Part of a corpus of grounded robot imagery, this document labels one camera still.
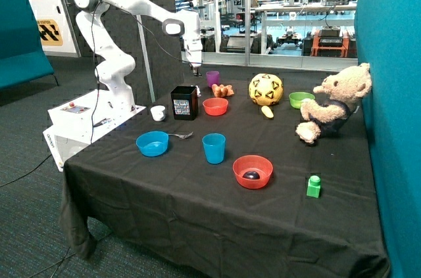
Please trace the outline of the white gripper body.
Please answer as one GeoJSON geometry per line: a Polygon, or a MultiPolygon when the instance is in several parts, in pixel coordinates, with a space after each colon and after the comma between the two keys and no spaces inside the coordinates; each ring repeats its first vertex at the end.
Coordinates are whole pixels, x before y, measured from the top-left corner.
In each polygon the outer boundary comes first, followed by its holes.
{"type": "Polygon", "coordinates": [[[192,67],[200,67],[202,65],[203,46],[201,39],[184,39],[184,49],[186,59],[192,67]]]}

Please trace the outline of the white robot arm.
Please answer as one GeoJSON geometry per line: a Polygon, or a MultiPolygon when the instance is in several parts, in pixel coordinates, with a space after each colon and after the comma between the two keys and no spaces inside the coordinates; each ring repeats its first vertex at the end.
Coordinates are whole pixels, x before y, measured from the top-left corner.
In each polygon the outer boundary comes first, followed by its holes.
{"type": "Polygon", "coordinates": [[[74,0],[80,9],[76,23],[94,54],[103,58],[95,75],[106,85],[111,95],[111,106],[117,112],[135,109],[132,88],[124,81],[136,64],[134,58],[122,51],[112,40],[101,22],[101,15],[112,5],[130,15],[150,16],[162,23],[165,35],[182,37],[186,59],[194,75],[199,74],[202,63],[202,43],[199,14],[181,10],[170,12],[150,0],[74,0]]]}

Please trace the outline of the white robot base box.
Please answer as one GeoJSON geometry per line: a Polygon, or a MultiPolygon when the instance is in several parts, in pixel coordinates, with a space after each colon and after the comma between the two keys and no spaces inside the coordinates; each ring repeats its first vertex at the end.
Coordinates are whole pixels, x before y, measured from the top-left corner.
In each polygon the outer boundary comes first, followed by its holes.
{"type": "Polygon", "coordinates": [[[53,125],[43,132],[47,146],[61,172],[70,157],[102,138],[145,107],[127,111],[115,106],[111,93],[94,90],[48,110],[53,125]]]}

